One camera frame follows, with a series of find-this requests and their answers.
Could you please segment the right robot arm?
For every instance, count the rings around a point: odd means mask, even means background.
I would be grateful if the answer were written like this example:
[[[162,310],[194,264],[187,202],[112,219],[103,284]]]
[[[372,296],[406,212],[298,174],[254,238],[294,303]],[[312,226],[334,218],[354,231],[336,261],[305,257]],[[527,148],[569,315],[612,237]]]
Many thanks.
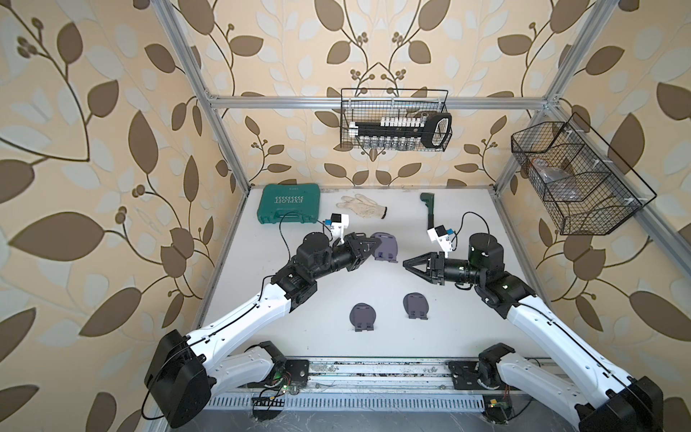
[[[482,302],[525,333],[566,374],[533,365],[498,343],[478,356],[478,381],[488,388],[516,387],[560,414],[579,431],[661,431],[664,397],[650,378],[634,378],[557,318],[522,279],[505,268],[504,248],[491,234],[469,238],[468,255],[430,252],[403,266],[430,284],[472,289]]]

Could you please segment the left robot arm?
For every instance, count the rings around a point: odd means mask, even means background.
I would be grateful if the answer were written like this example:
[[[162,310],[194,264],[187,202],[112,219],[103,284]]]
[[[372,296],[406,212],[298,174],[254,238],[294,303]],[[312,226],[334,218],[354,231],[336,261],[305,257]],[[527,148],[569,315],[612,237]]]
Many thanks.
[[[144,378],[161,419],[170,428],[180,428],[216,394],[266,381],[284,364],[283,354],[269,341],[244,354],[237,348],[309,300],[318,289],[318,279],[358,269],[379,246],[380,239],[364,233],[335,241],[322,232],[310,233],[250,300],[186,335],[176,329],[165,334]]]

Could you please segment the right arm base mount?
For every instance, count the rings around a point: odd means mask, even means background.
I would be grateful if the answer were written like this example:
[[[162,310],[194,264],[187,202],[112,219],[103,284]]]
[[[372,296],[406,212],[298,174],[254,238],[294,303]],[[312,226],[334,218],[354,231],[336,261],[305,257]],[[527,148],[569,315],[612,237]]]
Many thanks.
[[[509,386],[498,374],[499,361],[489,362],[478,359],[451,360],[446,362],[456,391],[479,392],[518,392],[518,387]]]

